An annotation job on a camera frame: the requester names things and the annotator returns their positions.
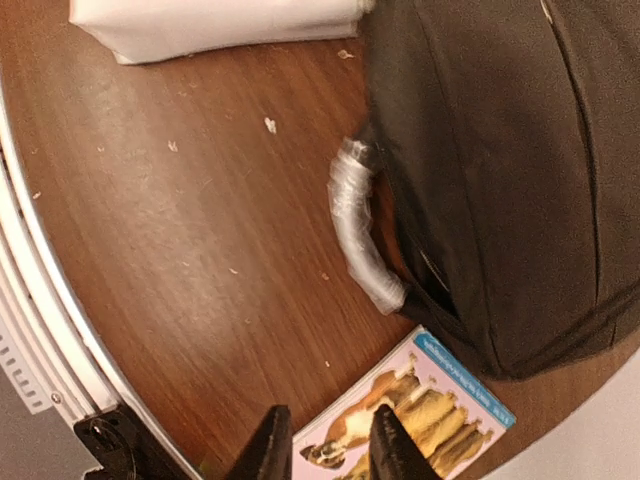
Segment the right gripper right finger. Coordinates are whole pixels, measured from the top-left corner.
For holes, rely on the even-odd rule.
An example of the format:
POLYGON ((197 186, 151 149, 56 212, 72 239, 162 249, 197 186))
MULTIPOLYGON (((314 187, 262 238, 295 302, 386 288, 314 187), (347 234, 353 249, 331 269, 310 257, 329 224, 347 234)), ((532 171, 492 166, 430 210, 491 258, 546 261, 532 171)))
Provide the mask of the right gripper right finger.
POLYGON ((387 405, 374 414, 369 455, 371 479, 441 480, 387 405))

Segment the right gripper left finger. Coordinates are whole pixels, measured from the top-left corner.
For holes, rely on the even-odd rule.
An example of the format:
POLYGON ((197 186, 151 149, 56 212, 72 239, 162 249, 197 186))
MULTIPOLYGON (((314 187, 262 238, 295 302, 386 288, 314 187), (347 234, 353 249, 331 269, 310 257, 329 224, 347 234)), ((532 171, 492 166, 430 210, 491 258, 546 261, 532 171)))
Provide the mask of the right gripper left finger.
POLYGON ((241 452, 226 479, 292 478, 292 423, 285 405, 274 405, 241 452))

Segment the dog picture book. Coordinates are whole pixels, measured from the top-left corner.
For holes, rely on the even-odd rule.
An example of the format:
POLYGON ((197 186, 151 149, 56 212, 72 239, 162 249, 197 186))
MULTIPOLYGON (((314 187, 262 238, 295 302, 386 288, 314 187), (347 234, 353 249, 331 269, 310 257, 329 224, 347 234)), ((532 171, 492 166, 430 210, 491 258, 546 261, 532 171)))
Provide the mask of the dog picture book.
POLYGON ((387 405, 443 479, 453 479, 516 422, 429 331, 415 328, 293 438, 295 479, 367 479, 374 414, 387 405))

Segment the black student bag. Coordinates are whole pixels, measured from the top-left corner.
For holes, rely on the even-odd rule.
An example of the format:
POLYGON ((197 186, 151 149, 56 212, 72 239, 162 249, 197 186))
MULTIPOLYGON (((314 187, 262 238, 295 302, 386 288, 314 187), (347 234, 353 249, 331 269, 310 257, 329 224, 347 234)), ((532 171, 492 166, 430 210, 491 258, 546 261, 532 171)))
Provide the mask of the black student bag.
POLYGON ((366 49, 402 313, 496 379, 635 333, 638 3, 379 1, 366 49))

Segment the white fabric pouch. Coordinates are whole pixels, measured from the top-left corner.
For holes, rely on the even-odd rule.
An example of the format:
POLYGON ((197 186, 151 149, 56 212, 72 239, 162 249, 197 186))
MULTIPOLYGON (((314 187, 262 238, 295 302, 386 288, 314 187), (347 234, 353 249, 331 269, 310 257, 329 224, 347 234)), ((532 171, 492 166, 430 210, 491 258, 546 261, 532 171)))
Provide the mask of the white fabric pouch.
POLYGON ((241 45, 348 38, 372 1, 117 1, 69 3, 69 22, 123 65, 241 45))

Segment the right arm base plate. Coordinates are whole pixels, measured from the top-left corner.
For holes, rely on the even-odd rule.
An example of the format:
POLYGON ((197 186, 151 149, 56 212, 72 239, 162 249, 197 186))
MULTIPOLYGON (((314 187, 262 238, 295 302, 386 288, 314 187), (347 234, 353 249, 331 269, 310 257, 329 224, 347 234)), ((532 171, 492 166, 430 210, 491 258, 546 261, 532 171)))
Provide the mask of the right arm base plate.
POLYGON ((99 463, 83 479, 189 479, 146 425, 124 404, 92 415, 73 432, 99 463))

